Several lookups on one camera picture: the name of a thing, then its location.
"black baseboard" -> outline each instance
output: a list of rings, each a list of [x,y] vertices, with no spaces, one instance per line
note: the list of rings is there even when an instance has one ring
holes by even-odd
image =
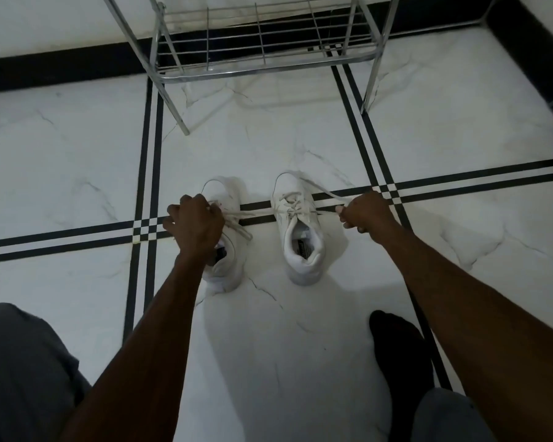
[[[487,26],[553,109],[553,35],[519,0],[499,0]]]
[[[480,19],[491,0],[400,0],[392,32],[474,21]],[[370,10],[381,27],[389,2],[374,3]],[[150,39],[141,39],[146,55]],[[52,51],[0,59],[0,91],[43,87],[144,73],[126,42]]]

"sneaker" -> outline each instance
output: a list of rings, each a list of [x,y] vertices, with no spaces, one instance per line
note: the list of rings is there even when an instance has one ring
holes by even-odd
[[[290,280],[311,285],[319,280],[325,258],[324,234],[304,180],[294,172],[276,178],[271,204]]]
[[[207,261],[203,279],[212,292],[230,292],[243,277],[246,250],[252,235],[238,224],[240,200],[237,187],[224,177],[215,177],[201,191],[207,202],[215,203],[225,217],[225,225],[213,256]]]

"white marble floor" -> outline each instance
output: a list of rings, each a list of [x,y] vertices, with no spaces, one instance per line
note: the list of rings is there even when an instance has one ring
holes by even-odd
[[[544,101],[481,28],[391,40],[361,116],[369,70],[169,85],[188,137],[145,76],[1,93],[0,301],[47,320],[94,382],[178,252],[158,224],[166,206],[222,175],[265,208],[296,169],[343,195],[382,191],[402,224],[553,327]],[[367,318],[383,309],[429,328],[381,247],[320,222],[316,285],[288,281],[267,220],[248,227],[236,291],[207,296],[202,283],[176,440],[386,440]],[[436,361],[437,382],[462,391],[442,348]]]

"marble tile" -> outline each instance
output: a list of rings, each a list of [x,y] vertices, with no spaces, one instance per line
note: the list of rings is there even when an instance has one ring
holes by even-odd
[[[327,272],[289,281],[275,223],[250,226],[245,279],[194,311],[175,440],[386,440],[390,396],[373,353],[375,309],[416,317],[382,247],[335,216],[320,218]],[[157,242],[155,288],[178,253]]]
[[[364,93],[370,62],[351,65]],[[390,40],[369,118],[395,182],[553,158],[553,113],[491,33]]]
[[[121,347],[131,245],[0,262],[0,302],[50,324],[94,384]]]
[[[0,93],[0,238],[133,220],[143,75]]]
[[[553,182],[405,209],[422,240],[553,327]]]
[[[161,215],[217,175],[239,178],[243,203],[268,200],[285,170],[302,170],[328,190],[369,185],[330,68],[167,89],[191,135],[164,108]]]

